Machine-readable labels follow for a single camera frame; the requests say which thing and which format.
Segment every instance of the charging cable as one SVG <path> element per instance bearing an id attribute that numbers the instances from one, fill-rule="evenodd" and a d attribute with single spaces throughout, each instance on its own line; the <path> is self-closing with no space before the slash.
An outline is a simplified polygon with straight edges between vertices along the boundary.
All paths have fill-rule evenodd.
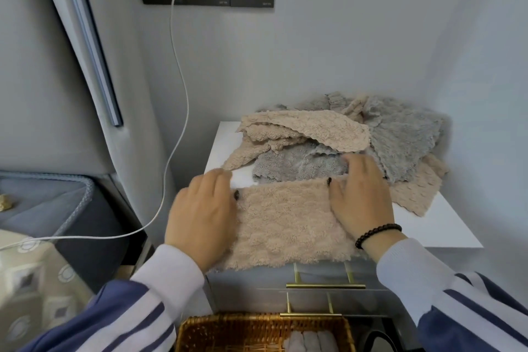
<path id="1" fill-rule="evenodd" d="M 167 170 L 168 170 L 168 166 L 171 162 L 171 159 L 172 159 L 172 156 L 174 155 L 175 151 L 176 151 L 176 148 L 178 147 L 178 145 L 180 145 L 180 142 L 183 138 L 183 134 L 185 134 L 185 129 L 187 128 L 187 122 L 189 120 L 189 95 L 188 95 L 188 92 L 187 92 L 187 85 L 185 84 L 185 79 L 183 77 L 183 72 L 182 72 L 182 68 L 180 66 L 180 61 L 178 60 L 178 55 L 176 54 L 176 47 L 174 45 L 174 35 L 173 35 L 173 12 L 174 12 L 174 1 L 175 0 L 171 0 L 170 2 L 170 19 L 169 19 L 169 32 L 170 32 L 170 43 L 172 45 L 172 51 L 174 52 L 174 58 L 176 59 L 176 63 L 178 64 L 178 70 L 180 70 L 180 75 L 181 75 L 181 81 L 183 83 L 183 89 L 185 89 L 185 100 L 187 102 L 187 114 L 185 115 L 185 123 L 183 124 L 183 129 L 181 131 L 181 134 L 180 134 L 180 137 L 178 138 L 178 142 L 176 142 L 176 145 L 175 147 L 172 149 L 172 152 L 170 153 L 168 159 L 167 159 L 167 163 L 165 165 L 165 170 L 163 171 L 163 187 L 162 187 L 162 200 L 161 202 L 159 203 L 159 208 L 158 210 L 156 211 L 156 214 L 154 215 L 154 217 L 147 223 L 145 224 L 143 227 L 141 227 L 140 229 L 136 229 L 135 231 L 132 231 L 131 233 L 128 233 L 128 234 L 123 234 L 123 235 L 116 235 L 116 236 L 111 236 L 111 237 L 94 237 L 94 236 L 85 236 L 85 235 L 66 235 L 66 236 L 59 236 L 59 237 L 39 237 L 39 238 L 26 238 L 25 240 L 21 241 L 21 242 L 15 242 L 15 243 L 12 243 L 12 244 L 9 244 L 9 245 L 5 245 L 5 246 L 2 246 L 0 247 L 0 251 L 3 251 L 5 249 L 9 249 L 9 248 L 12 248 L 14 246 L 18 246 L 18 245 L 22 245 L 22 244 L 25 244 L 26 242 L 27 243 L 33 243 L 35 241 L 53 241 L 53 240 L 115 240 L 115 239 L 118 239 L 118 238 L 125 238 L 125 237 L 128 237 L 130 235 L 134 235 L 134 234 L 137 234 L 139 233 L 140 231 L 143 231 L 144 229 L 146 229 L 150 224 L 152 224 L 156 218 L 158 218 L 158 216 L 160 215 L 160 212 L 162 210 L 162 207 L 163 207 L 163 203 L 165 202 L 165 191 L 166 191 L 166 185 L 167 185 Z"/>

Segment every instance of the gold drawer handle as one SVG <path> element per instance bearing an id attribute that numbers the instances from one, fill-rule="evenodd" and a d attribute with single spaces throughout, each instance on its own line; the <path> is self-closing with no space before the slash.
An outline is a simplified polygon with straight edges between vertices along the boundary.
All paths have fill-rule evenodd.
<path id="1" fill-rule="evenodd" d="M 348 277 L 348 283 L 346 284 L 306 284 L 302 281 L 300 273 L 297 270 L 297 263 L 294 263 L 294 276 L 295 282 L 286 284 L 286 288 L 295 288 L 295 289 L 353 289 L 353 290 L 363 290 L 366 289 L 365 284 L 356 284 L 354 282 L 354 277 L 352 275 L 352 270 L 347 262 L 345 262 L 346 275 Z"/>
<path id="2" fill-rule="evenodd" d="M 290 296 L 288 293 L 286 293 L 286 313 L 280 313 L 279 315 L 281 317 L 341 317 L 342 315 L 340 313 L 334 313 L 334 307 L 332 306 L 332 300 L 330 299 L 330 295 L 327 293 L 326 297 L 328 299 L 328 312 L 329 313 L 296 313 L 292 312 L 292 306 L 290 304 Z"/>

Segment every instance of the black bracelet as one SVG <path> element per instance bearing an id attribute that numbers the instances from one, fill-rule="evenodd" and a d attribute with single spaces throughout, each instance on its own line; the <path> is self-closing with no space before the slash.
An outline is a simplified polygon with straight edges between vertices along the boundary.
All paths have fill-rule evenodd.
<path id="1" fill-rule="evenodd" d="M 395 222 L 392 222 L 390 224 L 380 225 L 377 229 L 371 229 L 370 231 L 368 231 L 367 233 L 363 234 L 362 236 L 360 236 L 358 238 L 358 240 L 356 241 L 356 248 L 363 249 L 361 247 L 363 242 L 365 242 L 368 238 L 370 238 L 374 234 L 378 234 L 378 233 L 380 233 L 382 231 L 386 231 L 388 229 L 397 229 L 398 231 L 401 231 L 401 225 L 396 224 Z"/>

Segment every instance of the sleeve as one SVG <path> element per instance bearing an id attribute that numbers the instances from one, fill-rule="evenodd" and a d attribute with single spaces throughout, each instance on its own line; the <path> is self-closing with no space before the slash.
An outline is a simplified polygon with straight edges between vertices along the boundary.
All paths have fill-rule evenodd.
<path id="1" fill-rule="evenodd" d="M 528 310 L 478 273 L 455 273 L 412 238 L 378 262 L 428 352 L 528 352 Z"/>
<path id="2" fill-rule="evenodd" d="M 131 281 L 110 281 L 81 314 L 20 352 L 167 352 L 175 319 L 203 282 L 190 257 L 161 245 Z"/>

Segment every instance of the hand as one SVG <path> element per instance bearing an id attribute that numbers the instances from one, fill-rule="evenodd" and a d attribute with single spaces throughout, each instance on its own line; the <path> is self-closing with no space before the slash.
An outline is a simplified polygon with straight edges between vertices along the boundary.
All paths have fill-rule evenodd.
<path id="1" fill-rule="evenodd" d="M 165 243 L 187 254 L 205 273 L 237 236 L 231 172 L 214 169 L 178 192 L 168 215 Z"/>
<path id="2" fill-rule="evenodd" d="M 348 179 L 342 191 L 337 181 L 329 184 L 330 206 L 345 230 L 356 240 L 371 229 L 393 223 L 389 185 L 371 156 L 344 155 Z M 397 230 L 373 235 L 363 248 L 377 262 L 395 242 L 406 238 Z"/>

